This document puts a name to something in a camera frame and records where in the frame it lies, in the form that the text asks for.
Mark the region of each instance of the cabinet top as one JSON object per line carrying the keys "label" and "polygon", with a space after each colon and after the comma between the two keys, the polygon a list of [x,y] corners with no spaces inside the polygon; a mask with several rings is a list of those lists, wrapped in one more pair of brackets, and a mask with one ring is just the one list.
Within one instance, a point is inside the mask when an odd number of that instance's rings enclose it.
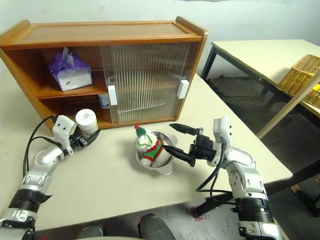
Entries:
{"label": "cabinet top", "polygon": [[4,50],[199,42],[207,31],[183,17],[175,21],[33,23],[23,20],[1,35]]}

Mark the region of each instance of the table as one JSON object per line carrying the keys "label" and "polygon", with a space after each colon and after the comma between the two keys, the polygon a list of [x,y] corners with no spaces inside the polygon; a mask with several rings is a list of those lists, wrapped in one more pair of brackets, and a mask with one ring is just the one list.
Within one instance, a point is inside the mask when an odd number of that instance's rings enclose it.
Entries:
{"label": "table", "polygon": [[[22,180],[22,163],[28,139],[41,120],[12,76],[1,76],[0,211],[4,210]],[[198,76],[194,77],[178,123],[203,127],[213,138],[213,119],[228,115],[232,123],[233,146],[247,150],[256,160],[265,183],[288,179],[292,173],[260,142],[247,126]],[[175,134],[177,147],[185,152],[194,137],[174,131],[171,122],[145,125],[151,130]],[[39,135],[47,136],[46,127]],[[37,230],[57,228],[136,211],[204,199],[195,192],[213,168],[204,160],[195,167],[175,159],[172,174],[149,172],[134,158],[136,133],[133,126],[105,129],[87,148],[78,150],[54,171],[48,195],[36,221]],[[39,140],[30,148],[30,158],[47,148]],[[230,190],[228,174],[220,171],[215,188]]]}
{"label": "table", "polygon": [[[206,80],[216,55],[256,79],[277,86],[291,67],[306,54],[320,56],[320,46],[301,39],[214,41],[201,77]],[[320,118],[320,108],[300,104]]]}

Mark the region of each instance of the wooden cabinet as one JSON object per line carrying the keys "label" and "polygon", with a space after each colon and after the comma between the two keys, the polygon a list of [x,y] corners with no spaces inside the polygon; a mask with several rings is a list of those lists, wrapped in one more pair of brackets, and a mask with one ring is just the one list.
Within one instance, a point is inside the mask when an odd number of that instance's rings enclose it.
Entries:
{"label": "wooden cabinet", "polygon": [[[42,118],[75,118],[89,108],[100,128],[177,120],[207,31],[188,20],[17,23],[1,35],[1,58]],[[92,84],[61,91],[49,73],[55,54],[68,47],[90,65]],[[97,94],[115,86],[117,105],[99,106]]]}

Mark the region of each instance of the tissue box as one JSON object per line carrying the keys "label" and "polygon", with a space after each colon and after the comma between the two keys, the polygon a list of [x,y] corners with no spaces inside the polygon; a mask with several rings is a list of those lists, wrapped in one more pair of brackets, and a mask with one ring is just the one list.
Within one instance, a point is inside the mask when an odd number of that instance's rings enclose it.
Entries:
{"label": "tissue box", "polygon": [[49,67],[50,73],[62,91],[77,89],[92,84],[91,68],[76,55],[64,48],[56,54]]}

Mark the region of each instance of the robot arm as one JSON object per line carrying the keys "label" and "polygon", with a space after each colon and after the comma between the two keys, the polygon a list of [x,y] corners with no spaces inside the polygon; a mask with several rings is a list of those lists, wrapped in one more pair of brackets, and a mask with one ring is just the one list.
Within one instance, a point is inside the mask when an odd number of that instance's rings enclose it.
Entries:
{"label": "robot arm", "polygon": [[31,169],[0,216],[0,239],[33,239],[40,204],[51,197],[46,192],[53,171],[66,155],[72,155],[75,149],[89,145],[99,134],[97,131],[85,140],[78,131],[75,132],[76,127],[76,123],[67,116],[57,117],[52,132],[58,146],[50,146],[34,156]]}
{"label": "robot arm", "polygon": [[[176,147],[163,146],[170,154],[188,162],[192,167],[196,159],[206,159],[209,166],[227,170],[235,201],[232,211],[238,214],[240,235],[249,240],[282,240],[280,229],[274,223],[263,179],[256,170],[256,162],[249,153],[232,147],[232,126],[228,117],[214,120],[214,142],[202,135],[203,128],[195,129],[177,123],[171,126],[179,132],[197,136],[190,146],[189,154]],[[198,190],[207,183],[205,181],[201,184]]]}

